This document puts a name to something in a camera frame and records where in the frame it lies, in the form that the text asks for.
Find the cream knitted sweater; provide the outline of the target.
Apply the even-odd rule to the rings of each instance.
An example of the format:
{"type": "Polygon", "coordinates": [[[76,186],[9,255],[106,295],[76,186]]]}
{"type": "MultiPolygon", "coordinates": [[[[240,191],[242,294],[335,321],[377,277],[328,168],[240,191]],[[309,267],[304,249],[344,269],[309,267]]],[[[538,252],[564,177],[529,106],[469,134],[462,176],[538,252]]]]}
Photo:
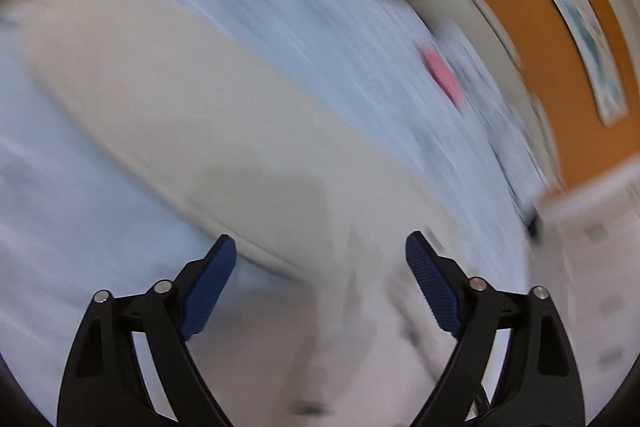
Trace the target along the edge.
{"type": "Polygon", "coordinates": [[[420,174],[244,44],[171,0],[32,0],[29,72],[74,127],[241,255],[190,344],[249,426],[410,423],[452,349],[405,262],[458,228],[420,174]]]}

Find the white panelled wardrobe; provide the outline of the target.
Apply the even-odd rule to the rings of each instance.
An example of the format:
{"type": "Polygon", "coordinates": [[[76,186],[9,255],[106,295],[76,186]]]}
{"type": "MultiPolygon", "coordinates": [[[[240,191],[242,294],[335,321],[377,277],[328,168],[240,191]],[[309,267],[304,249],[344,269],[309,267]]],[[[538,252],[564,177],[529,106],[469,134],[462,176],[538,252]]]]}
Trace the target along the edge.
{"type": "Polygon", "coordinates": [[[550,291],[575,353],[586,418],[639,355],[639,163],[539,210],[530,281],[550,291]]]}

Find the black object by wardrobe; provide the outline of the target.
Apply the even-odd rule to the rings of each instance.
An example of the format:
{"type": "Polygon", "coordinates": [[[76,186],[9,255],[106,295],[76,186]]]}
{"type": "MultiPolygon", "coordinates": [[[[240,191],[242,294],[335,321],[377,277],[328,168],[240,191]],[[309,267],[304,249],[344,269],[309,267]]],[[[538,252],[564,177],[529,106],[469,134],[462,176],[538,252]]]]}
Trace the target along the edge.
{"type": "Polygon", "coordinates": [[[542,222],[537,208],[534,206],[527,207],[522,213],[522,221],[528,239],[533,244],[539,244],[544,231],[544,222],[542,222]]]}

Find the grey floral pillow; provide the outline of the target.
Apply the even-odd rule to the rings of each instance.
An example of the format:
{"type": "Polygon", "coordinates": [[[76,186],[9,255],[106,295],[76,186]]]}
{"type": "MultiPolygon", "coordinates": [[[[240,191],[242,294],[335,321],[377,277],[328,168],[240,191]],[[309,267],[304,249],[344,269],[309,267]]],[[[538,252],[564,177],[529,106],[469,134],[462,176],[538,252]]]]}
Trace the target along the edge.
{"type": "Polygon", "coordinates": [[[457,25],[440,23],[434,35],[485,128],[516,208],[529,215],[550,188],[562,183],[546,113],[513,67],[504,78],[491,75],[457,25]]]}

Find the pink folded cloth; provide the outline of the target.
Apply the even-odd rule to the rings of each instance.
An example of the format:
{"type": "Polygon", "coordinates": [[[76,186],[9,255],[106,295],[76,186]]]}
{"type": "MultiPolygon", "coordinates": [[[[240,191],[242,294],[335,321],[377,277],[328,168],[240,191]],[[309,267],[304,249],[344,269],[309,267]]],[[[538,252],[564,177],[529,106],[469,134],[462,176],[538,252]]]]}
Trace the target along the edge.
{"type": "Polygon", "coordinates": [[[460,83],[454,72],[437,50],[431,46],[420,46],[422,61],[430,72],[440,90],[447,95],[457,109],[461,110],[464,103],[464,95],[460,83]]]}

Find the blue butterfly print bedspread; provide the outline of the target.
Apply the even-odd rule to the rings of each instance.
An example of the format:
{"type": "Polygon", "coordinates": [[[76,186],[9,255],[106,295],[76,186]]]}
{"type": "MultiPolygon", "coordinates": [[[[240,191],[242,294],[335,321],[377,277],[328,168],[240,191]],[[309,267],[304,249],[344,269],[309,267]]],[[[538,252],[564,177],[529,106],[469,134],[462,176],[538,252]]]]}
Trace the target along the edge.
{"type": "MultiPolygon", "coordinates": [[[[146,291],[203,257],[220,235],[139,186],[29,72],[18,34],[29,1],[1,10],[1,354],[53,421],[92,296],[146,291]]],[[[420,46],[442,52],[435,29],[410,4],[171,1],[228,32],[416,170],[458,228],[457,254],[443,253],[501,289],[526,291],[522,214],[464,93],[459,110],[426,69],[420,46]]]]}

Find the beige leather headboard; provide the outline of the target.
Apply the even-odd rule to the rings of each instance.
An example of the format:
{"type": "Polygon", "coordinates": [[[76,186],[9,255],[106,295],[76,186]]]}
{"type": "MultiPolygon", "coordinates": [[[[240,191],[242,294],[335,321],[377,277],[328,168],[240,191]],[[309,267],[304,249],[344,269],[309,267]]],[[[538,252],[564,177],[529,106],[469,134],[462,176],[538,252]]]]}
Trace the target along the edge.
{"type": "Polygon", "coordinates": [[[485,0],[407,0],[432,29],[457,25],[506,99],[518,112],[529,146],[554,187],[564,185],[560,156],[550,119],[521,75],[522,61],[498,16],[485,0]]]}

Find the framed teal wall painting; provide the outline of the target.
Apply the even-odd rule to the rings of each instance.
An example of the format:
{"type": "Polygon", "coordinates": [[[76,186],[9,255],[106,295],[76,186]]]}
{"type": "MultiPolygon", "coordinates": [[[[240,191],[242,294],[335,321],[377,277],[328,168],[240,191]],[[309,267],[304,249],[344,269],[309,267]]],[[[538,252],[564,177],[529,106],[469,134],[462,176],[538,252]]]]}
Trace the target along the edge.
{"type": "Polygon", "coordinates": [[[620,72],[589,0],[552,0],[582,58],[600,121],[612,127],[628,116],[620,72]]]}

